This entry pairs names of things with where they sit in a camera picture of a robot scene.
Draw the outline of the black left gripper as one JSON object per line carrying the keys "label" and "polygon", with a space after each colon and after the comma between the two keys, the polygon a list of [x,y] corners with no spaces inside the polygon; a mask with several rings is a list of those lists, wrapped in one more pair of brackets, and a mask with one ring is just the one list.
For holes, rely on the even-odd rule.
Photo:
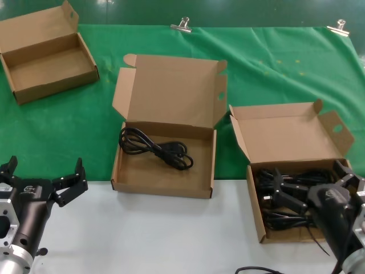
{"label": "black left gripper", "polygon": [[15,188],[19,228],[13,244],[35,257],[54,202],[64,207],[88,190],[85,168],[78,158],[73,174],[49,179],[21,179],[14,175],[16,156],[0,166],[0,181]]}

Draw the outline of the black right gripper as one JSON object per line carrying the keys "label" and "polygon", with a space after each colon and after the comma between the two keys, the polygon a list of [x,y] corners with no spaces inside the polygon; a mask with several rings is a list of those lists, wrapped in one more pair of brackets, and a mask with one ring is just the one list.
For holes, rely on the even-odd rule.
{"label": "black right gripper", "polygon": [[359,188],[361,177],[339,160],[334,162],[333,169],[338,177],[335,184],[310,189],[297,183],[293,175],[281,174],[277,168],[263,170],[263,193],[276,207],[286,207],[297,214],[305,214],[308,208],[335,257],[344,260],[360,247],[352,232],[357,210],[351,205],[346,188]]}

